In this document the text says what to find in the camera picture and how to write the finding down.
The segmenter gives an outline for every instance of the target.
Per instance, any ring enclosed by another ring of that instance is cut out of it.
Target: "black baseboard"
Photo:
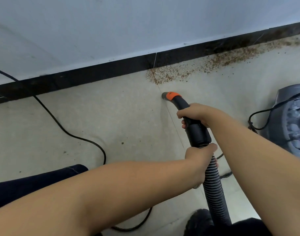
[[[300,34],[300,22],[253,33],[22,80],[36,95]],[[0,103],[29,97],[18,83],[0,85]]]

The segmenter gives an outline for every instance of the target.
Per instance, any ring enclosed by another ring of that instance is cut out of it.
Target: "vacuum cleaner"
[[[189,107],[189,104],[178,93],[164,92],[162,94],[162,98],[172,102],[178,110]],[[190,145],[197,148],[208,146],[211,143],[211,137],[207,128],[199,120],[194,120],[187,117],[183,118],[186,125],[185,131]],[[212,156],[205,172],[205,181],[203,183],[203,187],[214,225],[217,227],[231,225],[232,223],[227,209],[227,203],[224,198],[220,175],[214,156]]]

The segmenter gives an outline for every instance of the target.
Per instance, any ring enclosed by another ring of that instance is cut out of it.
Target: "brown crumbs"
[[[253,59],[254,57],[258,57],[260,54],[274,49],[281,49],[285,46],[300,46],[300,39],[297,37],[287,37],[267,43],[261,43],[215,55],[209,55],[197,60],[195,64],[191,64],[190,66],[188,65],[188,61],[185,61],[154,68],[147,71],[146,77],[148,80],[150,80],[150,82],[155,84],[162,84],[175,80],[184,81],[190,74],[194,72],[204,72],[209,74],[221,67]]]

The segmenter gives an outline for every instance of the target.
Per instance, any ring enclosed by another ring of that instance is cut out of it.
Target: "hand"
[[[205,171],[210,163],[213,153],[217,150],[217,145],[209,144],[204,148],[189,147],[185,153],[185,159],[192,161],[197,166],[198,184],[205,181]]]
[[[199,103],[191,103],[190,107],[179,110],[177,111],[176,114],[178,118],[188,117],[191,119],[200,120],[204,126],[209,127],[208,126],[209,120],[213,119],[215,115],[218,115],[220,113],[222,113],[222,111],[219,109],[202,105]]]

